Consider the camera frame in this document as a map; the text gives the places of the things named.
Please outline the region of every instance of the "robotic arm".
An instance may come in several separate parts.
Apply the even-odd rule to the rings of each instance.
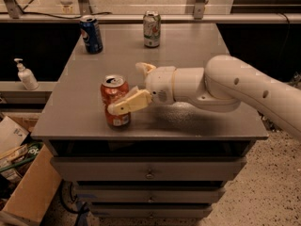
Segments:
[[[144,74],[146,88],[133,88],[108,107],[109,113],[120,115],[150,103],[175,102],[227,112],[244,102],[301,141],[301,91],[236,57],[215,56],[205,68],[156,68],[146,63],[137,63],[136,68]]]

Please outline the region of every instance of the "can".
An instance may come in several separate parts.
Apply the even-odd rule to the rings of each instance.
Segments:
[[[97,19],[92,15],[85,15],[80,19],[79,25],[87,52],[100,53],[103,50],[103,42]]]
[[[146,11],[143,16],[144,45],[157,47],[160,45],[161,16],[158,11]]]
[[[111,127],[124,127],[131,121],[131,113],[112,115],[107,110],[110,104],[124,97],[127,92],[129,92],[129,84],[122,75],[109,74],[104,78],[101,85],[101,95],[106,122]]]

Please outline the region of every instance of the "silver can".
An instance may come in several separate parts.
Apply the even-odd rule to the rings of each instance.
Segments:
[[[144,45],[158,47],[161,36],[161,16],[158,11],[146,11],[143,16]]]

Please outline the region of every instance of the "pump bottle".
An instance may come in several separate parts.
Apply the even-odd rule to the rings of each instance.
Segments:
[[[17,63],[19,70],[18,76],[25,88],[28,90],[36,89],[39,86],[39,83],[37,82],[35,75],[20,62],[23,61],[21,58],[15,58],[14,61]]]

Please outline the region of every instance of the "floor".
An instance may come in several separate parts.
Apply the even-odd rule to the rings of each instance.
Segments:
[[[85,213],[77,225],[300,226],[300,149],[300,142],[286,132],[270,131],[247,154],[247,164],[226,183],[226,193],[207,218],[95,218]],[[62,207],[57,193],[41,225],[72,226],[76,218]]]

